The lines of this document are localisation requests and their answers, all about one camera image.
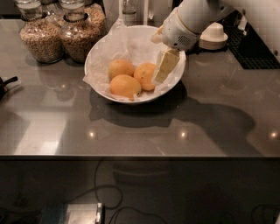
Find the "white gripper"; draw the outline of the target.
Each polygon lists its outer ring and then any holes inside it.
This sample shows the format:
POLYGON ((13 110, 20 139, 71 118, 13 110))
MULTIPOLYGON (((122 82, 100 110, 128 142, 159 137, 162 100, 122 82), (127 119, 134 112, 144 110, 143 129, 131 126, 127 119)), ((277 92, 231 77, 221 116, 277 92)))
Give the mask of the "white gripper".
POLYGON ((171 12, 163 26, 160 26, 150 37, 152 43, 159 44, 163 40, 163 43, 170 47, 158 54, 156 68, 152 75, 154 85, 160 85, 167 79, 179 63, 179 51, 191 50, 200 34, 198 7, 176 7, 171 12))

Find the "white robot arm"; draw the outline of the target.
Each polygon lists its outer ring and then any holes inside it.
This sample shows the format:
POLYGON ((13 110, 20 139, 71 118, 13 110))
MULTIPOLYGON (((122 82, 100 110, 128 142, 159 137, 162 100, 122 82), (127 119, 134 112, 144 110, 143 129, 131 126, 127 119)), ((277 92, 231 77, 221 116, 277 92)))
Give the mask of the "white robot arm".
POLYGON ((280 60, 280 0, 183 0, 151 36, 154 43, 167 46, 157 58, 152 83, 162 84, 179 63, 179 53, 189 51, 201 33, 232 11, 239 11, 280 60))

